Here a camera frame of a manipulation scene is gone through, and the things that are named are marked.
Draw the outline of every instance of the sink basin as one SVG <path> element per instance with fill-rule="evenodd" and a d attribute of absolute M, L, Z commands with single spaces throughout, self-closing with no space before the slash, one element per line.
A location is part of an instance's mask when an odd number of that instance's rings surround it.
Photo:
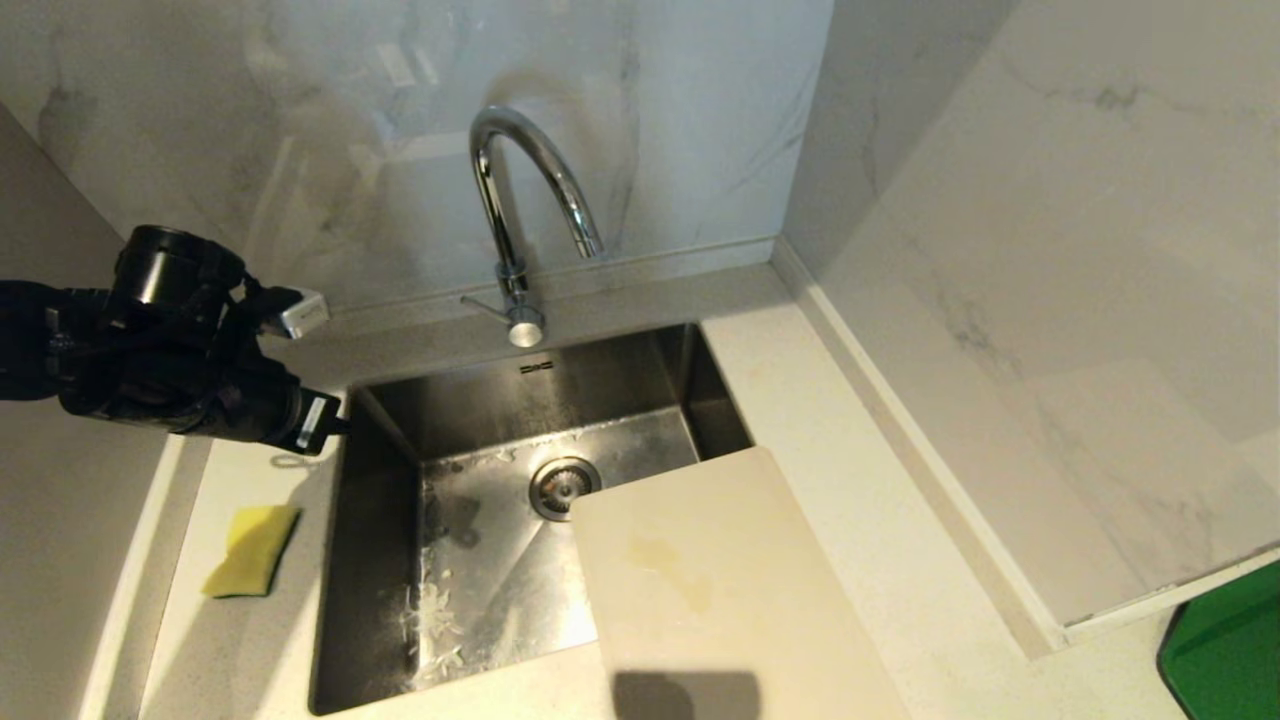
<path fill-rule="evenodd" d="M 751 446 L 695 324 L 357 387 L 351 425 L 319 715 L 594 641 L 573 498 Z"/>

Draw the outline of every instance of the drain strainer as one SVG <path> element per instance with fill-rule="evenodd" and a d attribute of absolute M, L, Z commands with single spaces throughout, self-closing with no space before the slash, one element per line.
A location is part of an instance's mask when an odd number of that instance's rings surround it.
<path fill-rule="evenodd" d="M 600 474 L 581 457 L 561 457 L 543 465 L 529 483 L 529 501 L 548 520 L 568 520 L 568 507 L 589 492 L 600 489 Z"/>

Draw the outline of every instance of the faucet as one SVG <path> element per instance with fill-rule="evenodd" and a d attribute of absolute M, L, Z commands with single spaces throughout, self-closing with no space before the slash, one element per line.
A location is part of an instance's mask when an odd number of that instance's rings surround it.
<path fill-rule="evenodd" d="M 498 246 L 498 287 L 502 290 L 503 310 L 489 307 L 474 297 L 462 296 L 462 302 L 471 305 L 486 315 L 507 325 L 507 340 L 516 347 L 532 347 L 541 342 L 547 318 L 531 302 L 529 278 L 525 275 L 525 259 L 516 252 L 507 227 L 507 217 L 498 197 L 498 184 L 494 181 L 493 156 L 490 146 L 499 136 L 513 140 L 521 150 L 538 165 L 543 177 L 552 186 L 552 192 L 564 211 L 568 229 L 577 243 L 577 254 L 582 258 L 595 258 L 604 251 L 600 234 L 595 229 L 591 211 L 586 206 L 582 188 L 573 179 L 573 173 L 564 164 L 564 158 L 543 131 L 525 115 L 498 105 L 490 105 L 471 122 L 471 169 L 480 188 L 480 200 L 489 217 L 489 229 L 493 231 L 494 245 Z"/>

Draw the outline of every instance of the cutting board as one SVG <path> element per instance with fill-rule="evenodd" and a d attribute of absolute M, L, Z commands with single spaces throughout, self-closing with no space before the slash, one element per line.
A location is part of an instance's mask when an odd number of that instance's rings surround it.
<path fill-rule="evenodd" d="M 573 502 L 620 720 L 905 720 L 768 450 Z"/>

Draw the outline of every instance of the white countertop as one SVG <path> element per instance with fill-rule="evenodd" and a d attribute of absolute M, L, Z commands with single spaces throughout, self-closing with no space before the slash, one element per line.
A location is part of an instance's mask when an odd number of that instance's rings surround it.
<path fill-rule="evenodd" d="M 758 445 L 771 448 L 915 719 L 1181 719 L 1156 674 L 1167 614 L 1028 661 L 773 270 L 756 265 L 548 304 L 549 343 L 701 319 Z M 509 355 L 468 318 L 291 350 L 330 389 Z M 307 710 L 337 443 L 317 459 L 216 442 L 192 511 L 143 719 L 311 717 Z M 207 600 L 230 518 L 302 519 L 266 598 Z M 554 678 L 553 683 L 547 678 Z M 613 717 L 595 643 L 333 715 Z"/>

